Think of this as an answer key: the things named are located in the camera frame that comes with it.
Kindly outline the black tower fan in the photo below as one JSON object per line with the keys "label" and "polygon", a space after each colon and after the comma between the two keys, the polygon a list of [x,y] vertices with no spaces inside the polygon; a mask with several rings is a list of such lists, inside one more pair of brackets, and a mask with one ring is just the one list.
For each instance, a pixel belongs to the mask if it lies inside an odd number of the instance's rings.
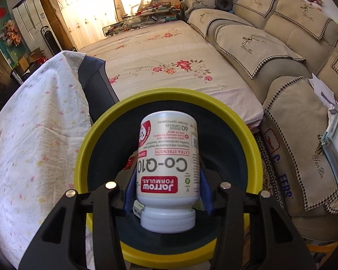
{"label": "black tower fan", "polygon": [[53,56],[62,51],[60,44],[49,26],[43,26],[41,28],[41,35]]}

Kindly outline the artificial flower decoration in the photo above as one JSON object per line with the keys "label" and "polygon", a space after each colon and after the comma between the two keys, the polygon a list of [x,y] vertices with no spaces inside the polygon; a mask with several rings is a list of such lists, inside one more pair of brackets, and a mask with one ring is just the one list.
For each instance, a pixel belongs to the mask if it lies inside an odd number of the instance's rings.
{"label": "artificial flower decoration", "polygon": [[7,46],[19,46],[22,42],[22,37],[14,20],[2,22],[2,32],[0,39],[3,40]]}

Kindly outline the yellow rimmed trash bin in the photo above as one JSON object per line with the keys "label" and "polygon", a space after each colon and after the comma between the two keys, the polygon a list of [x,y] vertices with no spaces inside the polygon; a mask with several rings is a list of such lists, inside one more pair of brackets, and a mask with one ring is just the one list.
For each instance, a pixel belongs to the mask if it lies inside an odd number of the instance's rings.
{"label": "yellow rimmed trash bin", "polygon": [[[248,193],[262,189],[263,169],[255,139],[239,115],[206,94],[180,88],[145,91],[103,113],[86,135],[75,164],[74,186],[89,193],[118,184],[115,204],[124,258],[147,268],[191,266],[211,259],[217,241],[222,182]],[[186,202],[190,224],[171,233],[145,229],[136,204],[142,197],[166,208]]]}

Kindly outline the white standing air conditioner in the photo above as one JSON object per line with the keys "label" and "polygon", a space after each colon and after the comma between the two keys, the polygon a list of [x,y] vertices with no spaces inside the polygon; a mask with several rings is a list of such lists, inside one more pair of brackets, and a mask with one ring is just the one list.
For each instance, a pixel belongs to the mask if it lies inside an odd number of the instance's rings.
{"label": "white standing air conditioner", "polygon": [[14,20],[28,49],[40,49],[46,57],[52,57],[42,35],[41,28],[50,26],[40,0],[20,0],[13,8]]}

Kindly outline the floral bed sheet platform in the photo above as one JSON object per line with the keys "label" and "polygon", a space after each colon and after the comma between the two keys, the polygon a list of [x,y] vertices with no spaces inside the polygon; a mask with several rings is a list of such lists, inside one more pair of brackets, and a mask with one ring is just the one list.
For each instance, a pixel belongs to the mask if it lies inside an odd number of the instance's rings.
{"label": "floral bed sheet platform", "polygon": [[241,75],[183,21],[107,37],[81,52],[106,62],[109,82],[120,100],[155,88],[186,88],[223,102],[250,129],[263,119],[262,105]]}

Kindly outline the beige sofa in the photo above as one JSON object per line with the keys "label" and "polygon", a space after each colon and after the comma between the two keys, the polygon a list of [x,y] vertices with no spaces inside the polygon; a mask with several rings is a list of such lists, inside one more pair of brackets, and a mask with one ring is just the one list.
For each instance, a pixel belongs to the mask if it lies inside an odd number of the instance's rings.
{"label": "beige sofa", "polygon": [[278,202],[304,238],[338,240],[338,185],[321,145],[338,113],[338,24],[306,0],[180,3],[263,107]]}

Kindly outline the low shelf with books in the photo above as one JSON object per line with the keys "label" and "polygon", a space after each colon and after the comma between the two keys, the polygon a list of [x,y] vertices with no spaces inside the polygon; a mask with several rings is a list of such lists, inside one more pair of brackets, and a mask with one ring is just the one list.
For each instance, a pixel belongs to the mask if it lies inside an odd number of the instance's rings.
{"label": "low shelf with books", "polygon": [[180,20],[180,10],[168,3],[149,7],[140,11],[138,14],[124,17],[120,22],[102,28],[105,37],[118,35],[122,32],[133,31],[151,25]]}

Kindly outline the white supplement bottle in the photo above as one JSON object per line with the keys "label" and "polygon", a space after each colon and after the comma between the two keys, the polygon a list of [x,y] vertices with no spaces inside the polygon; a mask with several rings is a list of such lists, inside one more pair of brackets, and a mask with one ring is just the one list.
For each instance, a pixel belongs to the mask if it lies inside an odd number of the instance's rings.
{"label": "white supplement bottle", "polygon": [[181,233],[195,225],[200,199],[196,120],[165,110],[145,116],[137,152],[137,200],[141,226],[155,233]]}

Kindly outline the white dotted tablecloth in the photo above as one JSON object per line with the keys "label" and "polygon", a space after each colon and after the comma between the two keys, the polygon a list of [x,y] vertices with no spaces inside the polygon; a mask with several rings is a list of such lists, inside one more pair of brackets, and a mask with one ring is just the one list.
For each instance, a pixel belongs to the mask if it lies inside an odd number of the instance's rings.
{"label": "white dotted tablecloth", "polygon": [[116,100],[103,60],[63,51],[0,111],[0,254],[10,266],[18,267],[51,209],[74,187],[83,139]]}

